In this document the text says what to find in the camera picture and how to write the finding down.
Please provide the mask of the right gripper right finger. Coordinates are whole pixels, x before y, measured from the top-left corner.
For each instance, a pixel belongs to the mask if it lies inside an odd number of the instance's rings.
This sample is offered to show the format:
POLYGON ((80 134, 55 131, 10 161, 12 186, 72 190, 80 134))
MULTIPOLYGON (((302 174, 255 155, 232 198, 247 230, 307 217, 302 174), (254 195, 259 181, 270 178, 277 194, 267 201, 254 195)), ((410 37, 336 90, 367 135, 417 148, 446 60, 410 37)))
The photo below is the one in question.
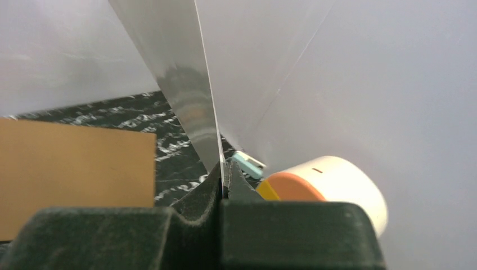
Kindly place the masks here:
POLYGON ((385 269, 379 237, 360 206, 265 200, 234 161, 221 176, 222 269, 385 269))

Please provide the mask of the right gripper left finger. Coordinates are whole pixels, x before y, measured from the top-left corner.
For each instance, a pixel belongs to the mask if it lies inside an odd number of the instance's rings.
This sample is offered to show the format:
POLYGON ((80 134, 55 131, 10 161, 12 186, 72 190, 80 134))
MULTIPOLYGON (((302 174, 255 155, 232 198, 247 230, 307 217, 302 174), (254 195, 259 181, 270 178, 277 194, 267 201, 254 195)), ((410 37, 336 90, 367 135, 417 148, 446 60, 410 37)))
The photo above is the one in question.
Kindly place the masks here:
POLYGON ((21 229, 2 269, 217 269, 221 167, 171 206, 49 208, 21 229))

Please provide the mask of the brown cardboard backing board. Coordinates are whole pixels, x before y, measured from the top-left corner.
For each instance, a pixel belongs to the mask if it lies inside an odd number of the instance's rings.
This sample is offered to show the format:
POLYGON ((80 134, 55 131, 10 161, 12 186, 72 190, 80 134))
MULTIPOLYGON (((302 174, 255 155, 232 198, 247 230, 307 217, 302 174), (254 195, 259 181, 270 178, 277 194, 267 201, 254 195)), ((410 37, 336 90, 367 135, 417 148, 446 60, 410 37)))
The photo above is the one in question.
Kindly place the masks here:
POLYGON ((1 240, 51 206, 151 207, 156 135, 1 120, 1 240))

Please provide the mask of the landscape photo print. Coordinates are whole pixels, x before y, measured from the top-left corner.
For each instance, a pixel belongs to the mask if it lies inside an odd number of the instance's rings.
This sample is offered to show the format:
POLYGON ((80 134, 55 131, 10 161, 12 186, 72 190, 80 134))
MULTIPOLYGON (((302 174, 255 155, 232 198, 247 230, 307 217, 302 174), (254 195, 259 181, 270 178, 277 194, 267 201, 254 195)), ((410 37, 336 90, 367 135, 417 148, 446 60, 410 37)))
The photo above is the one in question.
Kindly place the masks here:
POLYGON ((111 1, 207 170, 230 144, 276 169, 260 126, 333 1, 111 1))

